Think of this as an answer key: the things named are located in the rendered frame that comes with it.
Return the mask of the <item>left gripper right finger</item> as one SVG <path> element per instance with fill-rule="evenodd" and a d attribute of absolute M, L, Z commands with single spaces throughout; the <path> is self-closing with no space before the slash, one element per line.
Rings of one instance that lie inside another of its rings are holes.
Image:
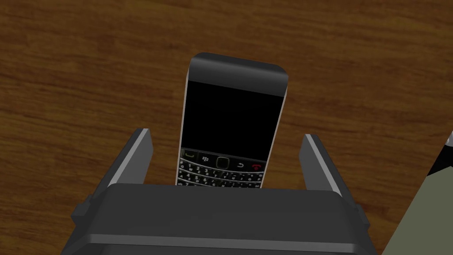
<path fill-rule="evenodd" d="M 342 195 L 311 134 L 304 135 L 299 162 L 307 190 L 322 190 Z"/>

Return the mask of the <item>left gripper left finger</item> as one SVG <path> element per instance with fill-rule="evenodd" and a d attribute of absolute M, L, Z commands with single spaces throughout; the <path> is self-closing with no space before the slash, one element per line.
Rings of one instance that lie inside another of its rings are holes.
<path fill-rule="evenodd" d="M 153 155 L 153 143 L 148 128 L 137 129 L 138 136 L 132 139 L 124 159 L 108 185 L 116 183 L 143 184 Z"/>

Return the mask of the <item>black keypad phone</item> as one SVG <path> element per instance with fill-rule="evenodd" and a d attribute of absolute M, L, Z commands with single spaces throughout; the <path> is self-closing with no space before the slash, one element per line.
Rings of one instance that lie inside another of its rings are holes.
<path fill-rule="evenodd" d="M 287 87 L 278 65 L 196 54 L 186 78 L 176 185 L 261 188 Z"/>

